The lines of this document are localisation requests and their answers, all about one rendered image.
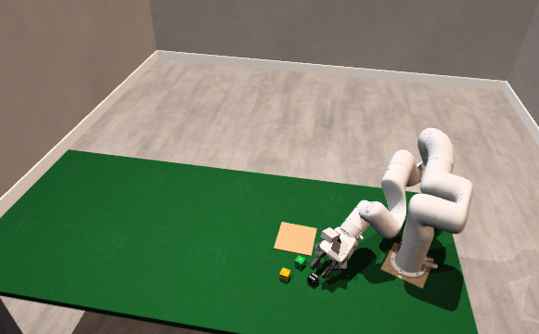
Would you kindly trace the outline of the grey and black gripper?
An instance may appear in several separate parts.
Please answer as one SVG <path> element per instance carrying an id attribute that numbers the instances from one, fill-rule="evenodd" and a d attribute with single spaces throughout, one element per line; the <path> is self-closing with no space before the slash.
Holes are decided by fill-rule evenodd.
<path id="1" fill-rule="evenodd" d="M 310 265 L 312 270 L 315 270 L 315 268 L 319 265 L 320 260 L 324 256 L 327 256 L 331 260 L 333 260 L 331 266 L 328 266 L 321 275 L 321 277 L 323 277 L 324 279 L 328 277 L 332 271 L 340 269 L 347 270 L 348 260 L 350 259 L 358 245 L 356 237 L 345 228 L 340 226 L 334 230 L 340 233 L 341 243 L 335 241 L 329 244 L 327 241 L 323 240 L 314 244 L 316 257 Z M 319 250 L 319 247 L 321 251 Z"/>

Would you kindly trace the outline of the yellow die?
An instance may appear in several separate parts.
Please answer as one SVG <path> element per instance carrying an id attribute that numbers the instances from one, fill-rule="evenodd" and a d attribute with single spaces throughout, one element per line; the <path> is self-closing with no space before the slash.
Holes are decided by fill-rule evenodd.
<path id="1" fill-rule="evenodd" d="M 281 272 L 279 274 L 279 279 L 284 280 L 284 281 L 288 281 L 289 277 L 290 277 L 290 270 L 288 270 L 286 268 L 282 268 L 282 270 L 281 270 Z"/>

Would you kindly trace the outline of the black die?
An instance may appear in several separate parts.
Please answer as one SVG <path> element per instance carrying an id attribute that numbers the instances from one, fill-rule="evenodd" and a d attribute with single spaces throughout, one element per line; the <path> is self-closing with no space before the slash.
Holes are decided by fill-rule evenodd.
<path id="1" fill-rule="evenodd" d="M 317 274 L 315 274 L 314 272 L 312 272 L 308 277 L 307 277 L 307 283 L 309 283 L 310 285 L 312 285 L 313 287 L 318 283 L 319 281 L 319 276 Z"/>

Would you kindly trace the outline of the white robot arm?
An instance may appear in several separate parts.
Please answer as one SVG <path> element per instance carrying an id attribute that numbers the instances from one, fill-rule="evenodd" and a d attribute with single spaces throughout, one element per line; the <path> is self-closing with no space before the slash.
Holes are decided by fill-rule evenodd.
<path id="1" fill-rule="evenodd" d="M 426 257 L 434 237 L 433 228 L 461 233 L 468 220 L 473 193 L 468 179 L 452 174 L 455 153 L 445 133 L 435 128 L 425 129 L 418 137 L 417 146 L 422 162 L 416 164 L 409 151 L 399 150 L 392 156 L 381 180 L 388 210 L 380 202 L 362 200 L 341 225 L 357 240 L 364 239 L 363 233 L 370 225 L 383 238 L 394 238 L 406 216 L 405 187 L 421 182 L 422 194 L 410 199 L 398 250 L 390 258 L 394 271 L 410 278 L 424 275 L 428 267 L 438 267 L 429 263 L 433 262 L 432 258 Z"/>

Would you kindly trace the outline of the green die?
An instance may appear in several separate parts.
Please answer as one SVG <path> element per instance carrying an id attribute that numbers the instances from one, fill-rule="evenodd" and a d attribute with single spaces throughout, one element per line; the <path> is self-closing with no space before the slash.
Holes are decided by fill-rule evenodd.
<path id="1" fill-rule="evenodd" d="M 303 258 L 303 257 L 301 257 L 301 256 L 299 255 L 299 256 L 295 259 L 294 265 L 302 269 L 302 268 L 304 267 L 304 265 L 305 265 L 305 261 L 306 261 L 306 259 Z"/>

